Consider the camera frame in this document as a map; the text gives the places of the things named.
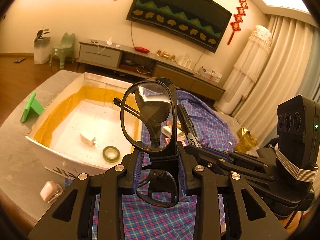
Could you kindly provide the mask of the black eyeglasses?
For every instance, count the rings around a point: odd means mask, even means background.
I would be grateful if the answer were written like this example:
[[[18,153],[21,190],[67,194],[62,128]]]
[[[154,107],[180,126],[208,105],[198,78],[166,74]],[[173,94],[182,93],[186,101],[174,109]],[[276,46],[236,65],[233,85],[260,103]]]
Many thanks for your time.
[[[175,85],[164,77],[152,77],[135,83],[122,99],[114,98],[113,102],[120,108],[120,125],[125,138],[143,155],[133,193],[153,206],[177,205],[181,190]],[[167,136],[161,128],[169,125],[172,125],[172,135],[165,145]]]

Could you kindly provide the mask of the green tape roll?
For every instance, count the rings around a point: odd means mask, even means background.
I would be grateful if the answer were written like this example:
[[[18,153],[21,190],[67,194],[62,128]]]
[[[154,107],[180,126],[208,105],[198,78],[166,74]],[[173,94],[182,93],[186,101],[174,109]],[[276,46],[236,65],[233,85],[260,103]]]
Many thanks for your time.
[[[120,158],[120,151],[114,146],[106,146],[103,149],[103,158],[109,163],[114,163]]]

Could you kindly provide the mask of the white power adapter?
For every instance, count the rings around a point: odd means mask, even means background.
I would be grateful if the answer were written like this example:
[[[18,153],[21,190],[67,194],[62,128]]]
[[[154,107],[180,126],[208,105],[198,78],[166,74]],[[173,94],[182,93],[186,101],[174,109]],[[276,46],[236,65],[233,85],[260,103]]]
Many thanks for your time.
[[[85,143],[89,147],[97,147],[98,145],[96,138],[91,134],[81,133],[80,139],[83,143]]]

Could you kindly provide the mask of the white carton box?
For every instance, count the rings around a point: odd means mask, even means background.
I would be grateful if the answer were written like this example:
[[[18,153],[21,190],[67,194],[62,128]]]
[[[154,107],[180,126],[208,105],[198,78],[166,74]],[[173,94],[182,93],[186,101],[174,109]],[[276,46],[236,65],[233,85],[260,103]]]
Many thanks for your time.
[[[172,135],[172,125],[163,126],[163,127],[161,128],[161,132],[162,132],[165,136],[167,136],[168,138],[170,138],[171,135]],[[182,140],[185,139],[185,133],[184,133],[182,130],[180,130],[179,128],[176,129],[176,133],[177,133],[177,134],[176,134],[176,135],[177,135],[177,141],[182,141]]]

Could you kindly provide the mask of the red playing card pack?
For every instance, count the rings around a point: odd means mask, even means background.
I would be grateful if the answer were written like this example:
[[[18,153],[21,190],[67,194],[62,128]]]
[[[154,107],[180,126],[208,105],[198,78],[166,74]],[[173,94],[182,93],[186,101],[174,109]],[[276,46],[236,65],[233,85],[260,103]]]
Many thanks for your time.
[[[169,140],[169,138],[165,138],[164,141],[165,141],[165,145],[167,145],[170,140]],[[181,142],[183,146],[187,146],[184,138],[178,138],[177,142]]]

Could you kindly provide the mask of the white lace-covered air conditioner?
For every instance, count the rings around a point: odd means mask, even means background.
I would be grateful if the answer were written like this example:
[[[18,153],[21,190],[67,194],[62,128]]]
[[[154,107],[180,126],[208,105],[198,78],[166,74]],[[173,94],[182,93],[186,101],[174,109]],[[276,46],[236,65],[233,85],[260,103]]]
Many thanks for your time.
[[[217,111],[231,114],[238,103],[248,97],[263,70],[271,44],[271,32],[262,25],[256,25],[223,85],[225,92],[214,103]]]

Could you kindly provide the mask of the beige curtain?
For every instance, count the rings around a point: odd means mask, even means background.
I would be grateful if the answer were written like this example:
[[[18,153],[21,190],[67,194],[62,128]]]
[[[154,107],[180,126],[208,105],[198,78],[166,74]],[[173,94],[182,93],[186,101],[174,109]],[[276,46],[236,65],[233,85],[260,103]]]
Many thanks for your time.
[[[298,94],[319,41],[319,28],[284,16],[272,15],[268,29],[272,44],[263,71],[233,114],[259,145],[276,136],[277,107]]]

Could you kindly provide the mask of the green phone stand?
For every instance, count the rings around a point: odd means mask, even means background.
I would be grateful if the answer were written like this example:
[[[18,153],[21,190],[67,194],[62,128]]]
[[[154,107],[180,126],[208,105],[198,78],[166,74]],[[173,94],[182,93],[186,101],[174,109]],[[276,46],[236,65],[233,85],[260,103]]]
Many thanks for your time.
[[[38,115],[41,115],[44,111],[44,107],[36,99],[35,92],[32,92],[30,98],[28,99],[28,101],[25,105],[25,108],[23,110],[20,122],[26,121],[31,109]]]

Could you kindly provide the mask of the red dish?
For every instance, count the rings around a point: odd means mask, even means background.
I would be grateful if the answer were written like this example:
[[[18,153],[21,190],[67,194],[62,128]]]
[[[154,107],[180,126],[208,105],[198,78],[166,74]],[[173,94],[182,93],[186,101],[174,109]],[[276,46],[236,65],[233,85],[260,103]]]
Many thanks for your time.
[[[143,48],[141,46],[134,46],[134,50],[144,54],[148,54],[150,52],[148,49]]]

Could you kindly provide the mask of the glass cups set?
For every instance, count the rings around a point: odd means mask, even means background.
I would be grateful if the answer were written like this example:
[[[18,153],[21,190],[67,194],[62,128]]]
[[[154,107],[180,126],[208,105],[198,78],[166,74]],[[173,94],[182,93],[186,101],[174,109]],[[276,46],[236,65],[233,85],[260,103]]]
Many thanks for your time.
[[[189,54],[180,55],[176,57],[175,61],[179,66],[185,67],[189,70],[194,70],[195,68],[195,62],[190,58]]]

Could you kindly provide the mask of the white charger on cabinet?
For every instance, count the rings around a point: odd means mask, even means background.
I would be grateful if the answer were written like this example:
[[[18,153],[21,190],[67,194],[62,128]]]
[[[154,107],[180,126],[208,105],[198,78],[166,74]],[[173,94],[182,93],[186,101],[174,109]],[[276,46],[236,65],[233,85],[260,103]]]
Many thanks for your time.
[[[110,37],[107,41],[106,41],[106,44],[108,46],[112,45],[112,37]]]

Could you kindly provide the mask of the green plastic chair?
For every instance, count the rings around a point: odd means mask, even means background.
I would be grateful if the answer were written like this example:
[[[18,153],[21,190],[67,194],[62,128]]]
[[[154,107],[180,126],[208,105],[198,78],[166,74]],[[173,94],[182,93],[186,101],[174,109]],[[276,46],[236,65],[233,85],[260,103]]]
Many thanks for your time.
[[[71,55],[71,61],[74,63],[74,40],[75,33],[69,34],[65,33],[58,45],[53,46],[50,55],[49,65],[52,66],[53,57],[57,56],[59,58],[60,69],[65,68],[65,59],[67,55]]]

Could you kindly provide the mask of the white trash bin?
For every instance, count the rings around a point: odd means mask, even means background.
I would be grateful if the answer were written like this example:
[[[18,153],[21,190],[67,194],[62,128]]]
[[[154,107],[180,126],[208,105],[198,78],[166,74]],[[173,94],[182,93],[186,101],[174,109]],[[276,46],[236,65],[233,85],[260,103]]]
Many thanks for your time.
[[[43,37],[34,42],[34,63],[44,64],[49,60],[50,38]]]

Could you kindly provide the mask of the black remote on floor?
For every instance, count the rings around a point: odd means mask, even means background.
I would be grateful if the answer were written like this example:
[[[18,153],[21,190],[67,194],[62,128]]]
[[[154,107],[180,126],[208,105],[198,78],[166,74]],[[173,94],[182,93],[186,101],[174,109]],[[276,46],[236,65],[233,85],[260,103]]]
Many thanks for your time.
[[[19,59],[16,59],[14,62],[15,63],[21,63],[26,59],[26,57],[20,57]]]

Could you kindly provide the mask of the red chinese knot right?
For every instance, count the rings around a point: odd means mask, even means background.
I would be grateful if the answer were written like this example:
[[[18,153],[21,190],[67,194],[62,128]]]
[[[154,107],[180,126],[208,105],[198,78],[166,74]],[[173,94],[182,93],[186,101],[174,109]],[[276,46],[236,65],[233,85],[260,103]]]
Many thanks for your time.
[[[231,36],[227,42],[227,45],[230,45],[230,43],[234,37],[234,34],[236,32],[241,31],[240,23],[243,22],[243,17],[246,16],[245,10],[248,10],[247,0],[239,0],[239,4],[240,4],[240,6],[236,7],[237,13],[233,15],[234,21],[230,23],[230,25],[232,27],[232,33],[231,33]]]

